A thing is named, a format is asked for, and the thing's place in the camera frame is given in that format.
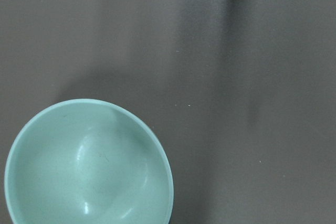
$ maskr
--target gray surface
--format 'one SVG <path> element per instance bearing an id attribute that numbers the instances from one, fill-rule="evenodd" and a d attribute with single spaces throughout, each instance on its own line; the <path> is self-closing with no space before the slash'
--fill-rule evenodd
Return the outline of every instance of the gray surface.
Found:
<path id="1" fill-rule="evenodd" d="M 34 114 L 97 98 L 162 142 L 171 224 L 334 223 L 335 41 L 335 0 L 0 0 L 1 171 Z"/>

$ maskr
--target bowl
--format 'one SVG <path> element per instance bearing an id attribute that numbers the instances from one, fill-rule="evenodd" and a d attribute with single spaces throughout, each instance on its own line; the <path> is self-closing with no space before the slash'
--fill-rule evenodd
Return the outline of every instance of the bowl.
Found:
<path id="1" fill-rule="evenodd" d="M 34 116 L 6 163 L 14 224 L 167 224 L 173 178 L 156 136 L 109 102 L 75 99 Z"/>

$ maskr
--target teal bowl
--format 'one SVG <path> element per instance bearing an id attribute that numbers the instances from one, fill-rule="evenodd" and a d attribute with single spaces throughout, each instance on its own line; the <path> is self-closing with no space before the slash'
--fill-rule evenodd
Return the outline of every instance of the teal bowl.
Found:
<path id="1" fill-rule="evenodd" d="M 14 224 L 167 224 L 173 178 L 153 132 L 112 103 L 76 99 L 34 116 L 5 170 Z"/>

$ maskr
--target plastic bowl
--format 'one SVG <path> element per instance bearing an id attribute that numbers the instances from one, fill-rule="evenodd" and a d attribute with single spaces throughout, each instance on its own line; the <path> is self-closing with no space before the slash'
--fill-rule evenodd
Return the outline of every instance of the plastic bowl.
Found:
<path id="1" fill-rule="evenodd" d="M 20 131 L 5 171 L 14 224 L 167 224 L 173 179 L 164 150 L 135 115 L 76 99 Z"/>

